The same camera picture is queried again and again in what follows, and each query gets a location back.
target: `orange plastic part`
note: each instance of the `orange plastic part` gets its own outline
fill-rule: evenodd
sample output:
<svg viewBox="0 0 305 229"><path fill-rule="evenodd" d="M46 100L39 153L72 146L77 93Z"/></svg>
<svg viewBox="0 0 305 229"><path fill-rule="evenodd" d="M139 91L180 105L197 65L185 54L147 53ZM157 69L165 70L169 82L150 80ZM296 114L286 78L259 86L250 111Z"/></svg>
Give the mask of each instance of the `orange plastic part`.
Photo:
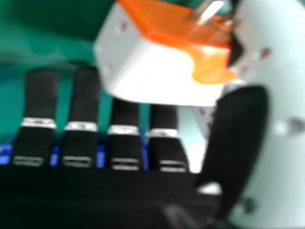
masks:
<svg viewBox="0 0 305 229"><path fill-rule="evenodd" d="M203 84L226 83L237 75L226 68L230 35L228 26L214 16L204 25L188 19L192 9L158 0L119 0L142 36L179 49L194 61L193 79Z"/></svg>

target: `green surface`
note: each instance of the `green surface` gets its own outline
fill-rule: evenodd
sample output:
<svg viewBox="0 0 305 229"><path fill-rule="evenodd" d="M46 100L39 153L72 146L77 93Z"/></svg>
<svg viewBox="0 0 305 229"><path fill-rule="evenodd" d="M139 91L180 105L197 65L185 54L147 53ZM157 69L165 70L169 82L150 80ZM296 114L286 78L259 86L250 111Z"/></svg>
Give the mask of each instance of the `green surface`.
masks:
<svg viewBox="0 0 305 229"><path fill-rule="evenodd" d="M51 68L60 74L56 114L57 132L66 124L71 76L81 63L95 64L94 41L113 0L0 0L0 142L9 142L23 113L25 73ZM198 1L170 2L193 7ZM109 124L112 99L103 93L99 129ZM149 106L141 105L141 133L148 123Z"/></svg>

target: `orange lid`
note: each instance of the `orange lid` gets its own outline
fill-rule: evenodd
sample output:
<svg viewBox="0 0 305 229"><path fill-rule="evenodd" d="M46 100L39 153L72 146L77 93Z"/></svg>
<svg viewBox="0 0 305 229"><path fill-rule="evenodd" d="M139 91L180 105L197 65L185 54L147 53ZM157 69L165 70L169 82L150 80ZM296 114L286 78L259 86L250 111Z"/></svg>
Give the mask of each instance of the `orange lid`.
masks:
<svg viewBox="0 0 305 229"><path fill-rule="evenodd" d="M119 0L142 36L179 49L194 61L193 79L203 84L225 83L237 76L226 68L230 49L229 27L214 16L204 25L188 20L187 7L158 0Z"/></svg>

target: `orange top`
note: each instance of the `orange top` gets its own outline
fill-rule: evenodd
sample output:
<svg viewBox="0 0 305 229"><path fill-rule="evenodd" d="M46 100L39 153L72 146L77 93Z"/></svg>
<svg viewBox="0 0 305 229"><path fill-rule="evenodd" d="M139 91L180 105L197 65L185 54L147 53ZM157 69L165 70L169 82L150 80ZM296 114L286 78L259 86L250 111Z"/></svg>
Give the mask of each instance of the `orange top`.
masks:
<svg viewBox="0 0 305 229"><path fill-rule="evenodd" d="M192 9L158 0L119 0L146 39L179 49L194 61L193 79L203 84L236 79L227 70L229 27L214 16L204 25L188 20Z"/></svg>

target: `rectangular slot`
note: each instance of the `rectangular slot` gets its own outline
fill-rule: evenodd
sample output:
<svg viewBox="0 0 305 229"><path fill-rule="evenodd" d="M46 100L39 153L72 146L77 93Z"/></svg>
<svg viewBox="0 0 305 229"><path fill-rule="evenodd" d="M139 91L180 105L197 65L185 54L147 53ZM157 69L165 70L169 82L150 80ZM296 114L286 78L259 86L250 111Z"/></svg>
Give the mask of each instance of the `rectangular slot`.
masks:
<svg viewBox="0 0 305 229"><path fill-rule="evenodd" d="M113 158L112 169L114 170L140 170L140 161L134 158Z"/></svg>
<svg viewBox="0 0 305 229"><path fill-rule="evenodd" d="M35 156L15 156L13 164L16 166L40 167L43 165L43 158Z"/></svg>
<svg viewBox="0 0 305 229"><path fill-rule="evenodd" d="M162 160L160 163L161 172L185 173L187 165L182 161Z"/></svg>
<svg viewBox="0 0 305 229"><path fill-rule="evenodd" d="M92 165L92 159L87 156L64 156L62 164L67 167L89 168Z"/></svg>

